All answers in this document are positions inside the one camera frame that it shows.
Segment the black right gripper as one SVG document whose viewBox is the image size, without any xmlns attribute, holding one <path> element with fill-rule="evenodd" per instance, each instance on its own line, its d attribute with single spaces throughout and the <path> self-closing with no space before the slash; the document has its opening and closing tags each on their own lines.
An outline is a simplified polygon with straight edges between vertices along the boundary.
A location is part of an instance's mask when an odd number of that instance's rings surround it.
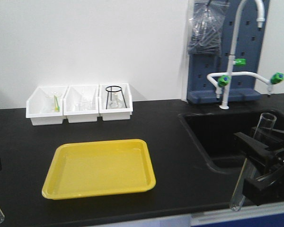
<svg viewBox="0 0 284 227">
<path fill-rule="evenodd" d="M 258 130 L 260 141 L 242 132 L 234 134 L 235 148 L 259 172 L 245 177 L 242 194 L 259 206 L 284 200 L 284 130 Z"/>
</svg>

